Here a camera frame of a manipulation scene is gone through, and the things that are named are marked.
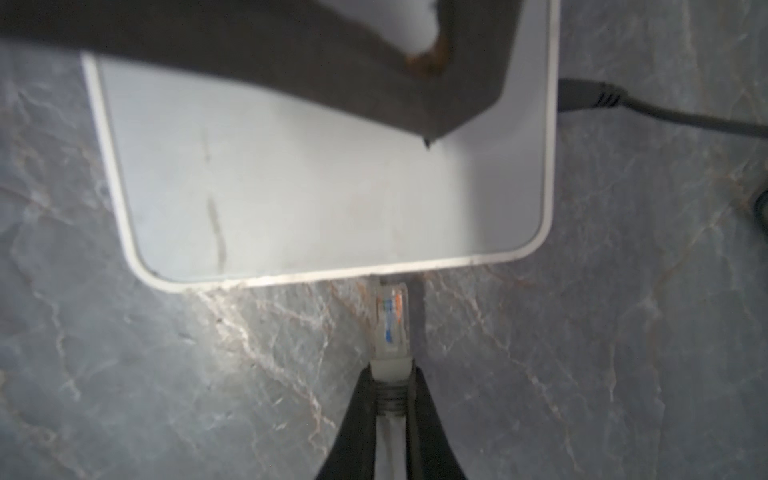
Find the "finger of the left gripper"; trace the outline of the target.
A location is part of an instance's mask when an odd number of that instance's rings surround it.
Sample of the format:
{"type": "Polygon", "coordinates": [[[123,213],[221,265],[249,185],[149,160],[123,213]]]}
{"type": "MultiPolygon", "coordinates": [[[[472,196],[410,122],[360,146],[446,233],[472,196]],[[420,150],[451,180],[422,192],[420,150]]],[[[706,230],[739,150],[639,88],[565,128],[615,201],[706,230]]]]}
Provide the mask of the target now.
{"type": "Polygon", "coordinates": [[[5,38],[243,81],[438,140],[501,96],[522,5],[441,1],[409,56],[317,1],[5,1],[5,38]]]}

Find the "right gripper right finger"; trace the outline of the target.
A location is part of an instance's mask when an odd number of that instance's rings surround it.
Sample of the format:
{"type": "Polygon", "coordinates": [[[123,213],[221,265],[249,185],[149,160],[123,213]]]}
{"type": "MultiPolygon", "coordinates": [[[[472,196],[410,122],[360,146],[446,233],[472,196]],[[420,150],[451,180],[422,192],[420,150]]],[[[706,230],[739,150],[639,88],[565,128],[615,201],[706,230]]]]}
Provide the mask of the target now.
{"type": "Polygon", "coordinates": [[[408,479],[466,479],[417,366],[413,366],[407,389],[406,469],[408,479]]]}

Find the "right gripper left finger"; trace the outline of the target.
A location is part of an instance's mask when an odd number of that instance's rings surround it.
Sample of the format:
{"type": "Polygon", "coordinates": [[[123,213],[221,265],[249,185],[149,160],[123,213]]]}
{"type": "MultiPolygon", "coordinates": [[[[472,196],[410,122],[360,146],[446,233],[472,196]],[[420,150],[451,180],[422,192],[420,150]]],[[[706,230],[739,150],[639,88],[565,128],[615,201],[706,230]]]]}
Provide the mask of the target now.
{"type": "Polygon", "coordinates": [[[375,476],[377,391],[371,368],[358,376],[336,440],[316,475],[317,480],[362,479],[375,476]]]}

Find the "white network switch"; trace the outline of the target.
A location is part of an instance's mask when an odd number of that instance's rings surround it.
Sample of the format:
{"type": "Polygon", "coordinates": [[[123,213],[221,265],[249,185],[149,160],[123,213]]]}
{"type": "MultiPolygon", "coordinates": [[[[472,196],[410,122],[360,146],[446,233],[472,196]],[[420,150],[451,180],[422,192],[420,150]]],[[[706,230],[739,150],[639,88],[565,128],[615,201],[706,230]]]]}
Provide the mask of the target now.
{"type": "Polygon", "coordinates": [[[553,223],[561,5],[526,1],[498,102],[432,143],[244,83],[83,53],[123,255],[148,286],[507,262],[553,223]]]}

